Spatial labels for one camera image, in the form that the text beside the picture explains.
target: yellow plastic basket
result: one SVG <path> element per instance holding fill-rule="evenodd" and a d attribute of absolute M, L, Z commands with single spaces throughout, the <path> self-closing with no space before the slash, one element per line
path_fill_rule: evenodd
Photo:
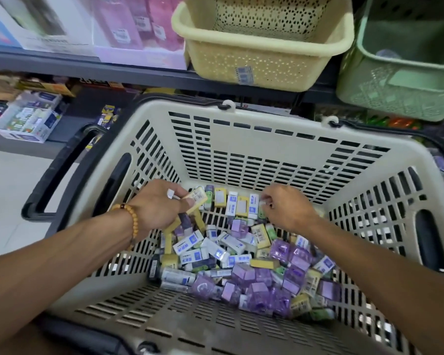
<path fill-rule="evenodd" d="M 354 40 L 351 0 L 185 0 L 171 21 L 199 76 L 295 92 Z"/>

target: pink bottle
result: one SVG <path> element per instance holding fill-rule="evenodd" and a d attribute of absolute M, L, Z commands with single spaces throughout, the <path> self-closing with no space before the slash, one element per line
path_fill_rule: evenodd
<path fill-rule="evenodd" d="M 184 39 L 171 27 L 171 16 L 176 8 L 174 0 L 148 0 L 148 5 L 158 45 L 170 51 L 183 48 Z"/>
<path fill-rule="evenodd" d="M 136 28 L 129 5 L 125 0 L 96 0 L 97 17 L 112 47 L 141 50 L 143 44 Z"/>
<path fill-rule="evenodd" d="M 130 6 L 131 14 L 136 25 L 136 29 L 140 33 L 142 41 L 153 38 L 153 28 L 149 19 L 147 0 L 125 0 Z"/>

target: white plastic basket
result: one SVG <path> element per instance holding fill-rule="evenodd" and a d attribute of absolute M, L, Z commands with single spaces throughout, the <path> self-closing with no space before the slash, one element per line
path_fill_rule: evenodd
<path fill-rule="evenodd" d="M 187 189 L 224 185 L 243 195 L 278 182 L 301 189 L 340 227 L 415 262 L 433 250 L 420 251 L 425 243 L 415 231 L 417 214 L 429 211 L 444 248 L 444 182 L 420 143 L 235 109 L 232 101 L 203 103 L 167 95 L 136 102 L 83 159 L 48 234 L 128 200 L 153 178 Z M 203 219 L 219 231 L 227 227 L 223 209 L 203 212 Z M 159 236 L 152 231 L 133 251 L 110 259 L 49 312 L 114 334 L 135 352 L 143 341 L 163 353 L 372 354 L 382 350 L 379 343 L 393 352 L 412 349 L 340 269 L 335 277 L 344 290 L 333 304 L 340 322 L 328 326 L 257 316 L 160 290 L 146 282 Z"/>

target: bottle label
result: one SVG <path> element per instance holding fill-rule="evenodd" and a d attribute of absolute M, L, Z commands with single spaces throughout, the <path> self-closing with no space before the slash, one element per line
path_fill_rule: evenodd
<path fill-rule="evenodd" d="M 151 22 L 149 21 L 148 17 L 143 17 L 143 16 L 135 16 L 133 18 L 135 20 L 135 24 L 136 24 L 136 29 L 141 32 L 141 31 L 151 31 Z"/>
<path fill-rule="evenodd" d="M 128 31 L 124 28 L 119 28 L 118 30 L 112 30 L 112 33 L 118 43 L 131 42 L 130 35 L 128 34 Z"/>
<path fill-rule="evenodd" d="M 156 37 L 158 37 L 161 41 L 166 40 L 166 33 L 164 32 L 164 28 L 162 26 L 158 26 L 157 24 L 153 24 L 153 29 L 155 31 Z"/>

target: white tile floor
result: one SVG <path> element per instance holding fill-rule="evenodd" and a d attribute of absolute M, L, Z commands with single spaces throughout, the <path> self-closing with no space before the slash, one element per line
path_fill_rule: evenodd
<path fill-rule="evenodd" d="M 49 223 L 31 223 L 21 218 L 21 208 L 52 160 L 0 152 L 0 254 L 17 250 L 44 237 Z M 74 164 L 46 209 L 56 210 L 74 173 Z"/>

